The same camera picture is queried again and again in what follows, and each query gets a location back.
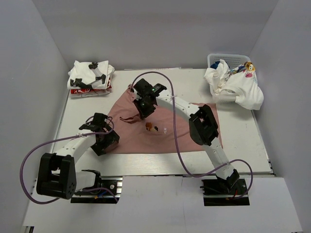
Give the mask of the pink t shirt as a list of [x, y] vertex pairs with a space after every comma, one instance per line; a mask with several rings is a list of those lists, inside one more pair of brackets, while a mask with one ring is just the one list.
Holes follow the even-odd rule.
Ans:
[[157, 106], [150, 116], [142, 120], [133, 100], [133, 93], [127, 88], [108, 113], [120, 138], [118, 143], [107, 148], [107, 153], [175, 153], [173, 112]]

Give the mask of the blue t shirt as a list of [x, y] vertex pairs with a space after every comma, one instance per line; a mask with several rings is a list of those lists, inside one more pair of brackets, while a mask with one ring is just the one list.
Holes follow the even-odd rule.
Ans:
[[220, 61], [216, 61], [215, 63], [210, 65], [210, 68], [212, 69], [217, 69], [218, 65], [219, 65]]

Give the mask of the white printed t shirt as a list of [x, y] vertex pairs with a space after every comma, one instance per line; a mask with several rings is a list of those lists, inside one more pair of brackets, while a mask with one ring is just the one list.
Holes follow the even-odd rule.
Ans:
[[252, 62], [230, 68], [225, 60], [219, 60], [217, 69], [207, 68], [204, 79], [216, 95], [235, 93], [235, 103], [248, 110], [259, 110], [264, 95], [258, 86], [256, 69]]

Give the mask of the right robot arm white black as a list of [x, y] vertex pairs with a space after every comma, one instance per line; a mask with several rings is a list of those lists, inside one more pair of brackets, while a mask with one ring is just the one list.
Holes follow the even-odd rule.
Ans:
[[176, 96], [162, 84], [152, 86], [145, 79], [140, 79], [130, 87], [134, 94], [133, 103], [142, 119], [150, 116], [157, 106], [173, 111], [173, 131], [177, 137], [176, 116], [182, 117], [189, 124], [192, 141], [202, 146], [208, 155], [221, 191], [229, 194], [237, 188], [240, 176], [230, 164], [219, 139], [218, 123], [211, 107], [198, 106]]

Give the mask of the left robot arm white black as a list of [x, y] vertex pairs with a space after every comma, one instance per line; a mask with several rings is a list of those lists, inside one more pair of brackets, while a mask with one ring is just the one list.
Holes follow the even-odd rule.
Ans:
[[103, 187], [100, 172], [91, 169], [77, 172], [75, 164], [88, 149], [92, 149], [97, 156], [108, 153], [119, 139], [112, 117], [95, 113], [65, 146], [54, 153], [42, 155], [37, 194], [69, 200], [78, 191], [99, 193]]

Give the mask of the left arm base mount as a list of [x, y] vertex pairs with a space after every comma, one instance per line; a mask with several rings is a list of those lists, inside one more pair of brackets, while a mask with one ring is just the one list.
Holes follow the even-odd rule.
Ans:
[[121, 197], [122, 177], [100, 177], [96, 186], [77, 191], [70, 202], [74, 204], [116, 204]]

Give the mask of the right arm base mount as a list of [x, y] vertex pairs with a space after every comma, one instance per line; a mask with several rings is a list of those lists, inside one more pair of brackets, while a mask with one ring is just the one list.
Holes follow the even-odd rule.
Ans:
[[204, 206], [249, 206], [245, 179], [239, 179], [230, 191], [221, 187], [217, 179], [202, 180]]

